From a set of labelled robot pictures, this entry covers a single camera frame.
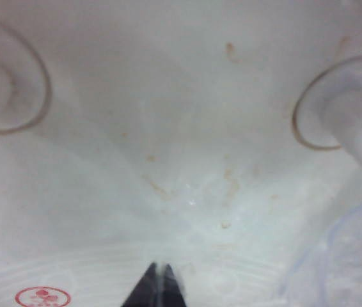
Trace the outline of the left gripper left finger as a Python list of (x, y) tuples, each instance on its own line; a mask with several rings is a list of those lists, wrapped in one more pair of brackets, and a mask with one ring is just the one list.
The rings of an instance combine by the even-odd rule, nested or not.
[(153, 307), (159, 292), (157, 263), (152, 262), (132, 289), (122, 307)]

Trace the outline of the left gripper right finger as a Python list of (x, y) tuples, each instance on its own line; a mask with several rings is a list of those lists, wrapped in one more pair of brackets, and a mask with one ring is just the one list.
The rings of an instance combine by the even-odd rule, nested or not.
[(170, 264), (165, 266), (164, 273), (162, 275), (162, 306), (187, 306)]

